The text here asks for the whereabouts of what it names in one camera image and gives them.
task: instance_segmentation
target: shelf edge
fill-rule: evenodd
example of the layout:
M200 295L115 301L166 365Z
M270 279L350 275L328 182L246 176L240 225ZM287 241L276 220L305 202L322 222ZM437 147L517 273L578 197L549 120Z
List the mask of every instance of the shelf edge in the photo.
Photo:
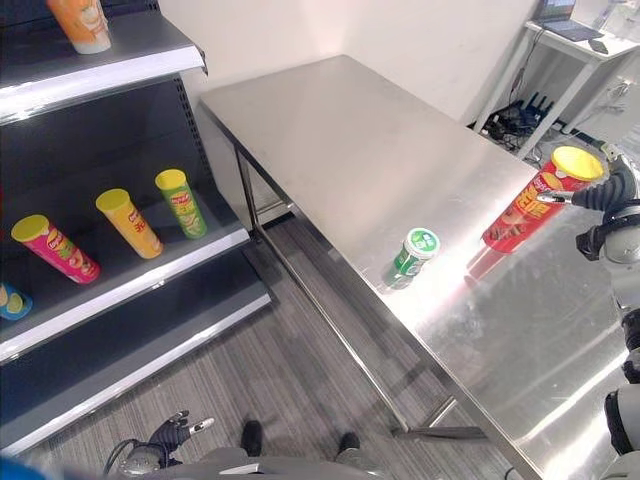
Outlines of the shelf edge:
M222 252L225 252L245 241L249 234L242 228L225 237L205 245L180 258L161 265L145 274L119 285L102 295L92 298L88 302L73 307L50 320L27 330L0 344L0 365L15 360L22 352L28 350L46 339L64 332L74 325L110 308L150 288L157 288L164 281L190 267L198 265Z
M74 99L204 68L195 45L0 88L0 125L55 110Z
M200 345L208 342L213 337L219 335L224 330L232 327L239 321L248 317L254 312L257 312L262 307L268 305L271 302L271 298L268 293L263 294L256 300L245 305L244 307L236 310L231 315L220 320L216 324L206 328L200 333L195 334L186 342L174 347L165 354L156 358L155 360L147 363L142 368L127 375L122 380L114 383L110 387L102 390L91 398L85 400L81 404L75 406L68 412L50 420L42 427L31 432L30 434L22 437L20 440L5 447L0 453L3 455L17 455L20 452L36 445L37 443L47 439L49 436L60 431L63 427L68 426L72 422L80 419L81 417L93 413L94 410L104 405L108 401L122 395L130 388L134 387L139 382L143 381L147 377L153 375L161 368L167 366L174 360L177 360L181 356L187 354L191 350L199 347Z

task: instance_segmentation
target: yellow lid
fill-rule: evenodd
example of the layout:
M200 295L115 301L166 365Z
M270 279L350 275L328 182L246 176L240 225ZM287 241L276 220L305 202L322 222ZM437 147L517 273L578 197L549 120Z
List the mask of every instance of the yellow lid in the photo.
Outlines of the yellow lid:
M29 215L16 223L11 229L11 236L19 242L30 242L46 233L49 220L44 215Z
M556 148L551 161L559 170L584 182L593 182L604 175L600 160L578 147Z
M187 183L187 176L182 170L171 168L156 176L156 185L160 190L173 190Z
M130 197L126 190L112 188L96 198L96 207L101 212L113 212L129 203Z

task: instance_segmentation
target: orange chip can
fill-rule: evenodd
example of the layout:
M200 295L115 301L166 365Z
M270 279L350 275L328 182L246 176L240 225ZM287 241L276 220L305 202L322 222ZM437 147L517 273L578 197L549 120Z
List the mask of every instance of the orange chip can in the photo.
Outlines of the orange chip can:
M99 53L111 47L99 0L47 0L47 6L76 52Z

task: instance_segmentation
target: pink chip can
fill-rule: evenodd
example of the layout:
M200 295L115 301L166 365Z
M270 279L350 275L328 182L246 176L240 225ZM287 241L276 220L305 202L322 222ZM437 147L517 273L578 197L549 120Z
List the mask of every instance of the pink chip can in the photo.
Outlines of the pink chip can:
M90 283L98 278L98 264L44 215L23 218L11 229L11 236L76 283Z

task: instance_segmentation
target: shoe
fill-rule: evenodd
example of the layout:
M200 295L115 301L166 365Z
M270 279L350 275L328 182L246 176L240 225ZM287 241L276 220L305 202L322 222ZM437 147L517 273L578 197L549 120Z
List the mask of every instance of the shoe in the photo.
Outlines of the shoe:
M340 440L340 450L338 450L338 455L350 448L360 448L360 439L353 432L345 433L342 436L342 440Z
M262 425L257 420L249 420L244 424L240 446L250 457L259 457L262 453Z

